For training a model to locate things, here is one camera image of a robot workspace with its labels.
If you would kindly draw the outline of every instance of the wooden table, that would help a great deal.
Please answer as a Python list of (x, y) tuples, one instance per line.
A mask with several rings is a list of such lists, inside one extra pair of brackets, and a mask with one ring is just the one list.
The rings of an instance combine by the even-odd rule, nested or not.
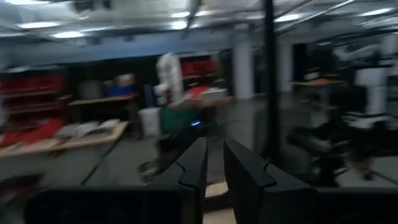
[(130, 116), (130, 125), (131, 131), (133, 135), (135, 135), (136, 139), (142, 138), (142, 131), (141, 131), (141, 120), (138, 114), (138, 106), (135, 104), (134, 100), (137, 98), (138, 94), (134, 93), (128, 96), (114, 96), (114, 97), (106, 97), (106, 98), (98, 98), (92, 100), (75, 100), (68, 104), (68, 106), (74, 106), (73, 108), (73, 117), (74, 120), (81, 122), (81, 113), (78, 109), (79, 106), (83, 105), (92, 105), (98, 103), (111, 103), (111, 102), (118, 102), (118, 101), (127, 101), (128, 104), (126, 109), (129, 112)]
[(23, 156), (29, 154), (38, 154), (54, 151), (63, 151), (68, 149), (76, 149), (79, 147), (96, 146), (99, 144), (112, 143), (118, 140), (127, 127), (128, 122), (120, 122), (114, 129), (113, 133), (105, 138), (98, 139), (81, 139), (60, 141), (58, 139), (43, 140), (30, 146), (22, 146), (17, 149), (0, 149), (0, 158), (10, 156)]
[(114, 97), (106, 97), (106, 98), (98, 98), (93, 100), (75, 100), (68, 104), (68, 106), (75, 105), (87, 105), (92, 103), (105, 103), (105, 102), (114, 102), (114, 101), (123, 101), (123, 100), (133, 100), (137, 97), (136, 94), (130, 96), (114, 96)]
[[(108, 184), (111, 176), (106, 157), (116, 148), (126, 127), (127, 122), (121, 122), (112, 134), (102, 138), (83, 138), (77, 141), (48, 139), (17, 149), (0, 150), (1, 169), (12, 171), (2, 172), (0, 179), (41, 172), (45, 173), (44, 185), (86, 185), (100, 169), (101, 173), (97, 175), (96, 181), (99, 184)], [(43, 157), (55, 152), (68, 153), (59, 157)]]

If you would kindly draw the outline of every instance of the concrete floor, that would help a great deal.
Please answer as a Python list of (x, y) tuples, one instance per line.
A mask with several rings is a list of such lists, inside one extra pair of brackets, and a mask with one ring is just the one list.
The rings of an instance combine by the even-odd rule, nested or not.
[[(322, 113), (303, 112), (301, 107), (293, 103), (288, 95), (283, 95), (281, 99), (282, 117), (282, 137), (284, 138), (287, 130), (295, 125), (313, 126), (325, 120)], [(259, 110), (266, 109), (265, 100), (239, 101), (226, 106), (226, 125), (225, 130), (229, 137), (239, 141), (246, 147), (253, 149), (254, 126), (258, 122), (254, 120), (255, 114)], [(146, 138), (142, 141), (135, 141), (129, 136), (125, 137), (117, 148), (107, 157), (105, 165), (101, 166), (98, 172), (88, 182), (88, 185), (142, 185), (142, 180), (137, 173), (137, 167), (143, 162), (151, 161), (157, 157), (154, 147), (156, 138)], [(210, 181), (217, 181), (223, 176), (222, 167), (222, 148), (220, 141), (209, 140), (211, 146), (209, 151), (209, 164), (218, 164), (213, 170), (209, 168), (208, 178)], [(289, 146), (285, 141), (282, 143), (284, 157), (289, 163), (289, 170), (296, 173), (307, 172), (310, 164), (308, 154), (293, 146)], [(97, 163), (98, 153), (94, 149), (77, 149), (68, 151), (60, 157), (26, 156), (13, 159), (0, 160), (0, 179), (6, 177), (26, 174), (33, 172), (46, 172), (44, 183), (48, 185), (78, 185), (90, 169)], [(394, 172), (388, 167), (384, 167), (384, 162), (378, 163), (378, 169), (389, 172), (391, 177)], [(373, 182), (364, 183), (354, 172), (342, 175), (340, 179), (347, 186), (354, 187), (395, 187), (391, 183)], [(0, 211), (0, 223), (21, 224), (19, 213)]]

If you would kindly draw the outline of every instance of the ceiling light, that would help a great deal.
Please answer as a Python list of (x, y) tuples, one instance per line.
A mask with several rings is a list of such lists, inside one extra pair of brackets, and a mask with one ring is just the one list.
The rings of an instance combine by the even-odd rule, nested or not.
[(391, 10), (393, 10), (393, 8), (378, 9), (378, 10), (362, 13), (359, 16), (375, 16), (375, 15), (379, 15), (379, 14), (383, 14), (383, 13), (389, 12)]
[(302, 15), (300, 14), (290, 14), (286, 16), (281, 16), (277, 19), (275, 19), (275, 22), (287, 22), (287, 21), (293, 21), (296, 19), (300, 19)]
[(185, 21), (173, 22), (172, 27), (173, 27), (173, 29), (184, 29), (187, 27), (187, 22), (185, 22)]
[(61, 33), (58, 33), (58, 34), (54, 34), (52, 36), (55, 37), (55, 38), (64, 39), (64, 38), (84, 37), (85, 35), (82, 34), (81, 32), (69, 31), (69, 32), (61, 32)]
[(24, 24), (17, 24), (18, 27), (23, 29), (35, 29), (44, 27), (53, 27), (59, 25), (58, 22), (28, 22)]
[(210, 14), (211, 14), (211, 12), (209, 12), (209, 11), (201, 10), (201, 11), (197, 12), (195, 16), (208, 16)]
[(173, 18), (184, 18), (187, 16), (189, 16), (189, 12), (177, 12), (172, 14)]
[(36, 0), (6, 0), (6, 2), (18, 6), (50, 3), (49, 1), (36, 1)]

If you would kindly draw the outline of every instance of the black frame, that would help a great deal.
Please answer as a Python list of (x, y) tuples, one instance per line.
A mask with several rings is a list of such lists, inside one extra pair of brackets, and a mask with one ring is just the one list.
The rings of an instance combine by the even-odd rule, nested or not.
[(266, 56), (267, 70), (263, 81), (268, 83), (268, 114), (267, 144), (262, 157), (268, 152), (271, 162), (280, 167), (280, 116), (279, 116), (279, 84), (277, 79), (277, 56), (276, 56), (276, 34), (274, 27), (274, 2), (273, 0), (263, 0), (262, 10), (266, 15), (264, 18), (264, 45), (263, 51)]

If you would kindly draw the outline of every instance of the column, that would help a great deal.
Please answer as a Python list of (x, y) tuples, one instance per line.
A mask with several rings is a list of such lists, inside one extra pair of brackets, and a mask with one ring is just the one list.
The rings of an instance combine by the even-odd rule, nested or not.
[(292, 79), (293, 79), (293, 50), (292, 44), (290, 43), (279, 43), (278, 44), (278, 81), (279, 90), (282, 92), (292, 91)]
[(232, 54), (235, 97), (240, 100), (250, 99), (254, 96), (254, 77), (248, 24), (235, 26)]

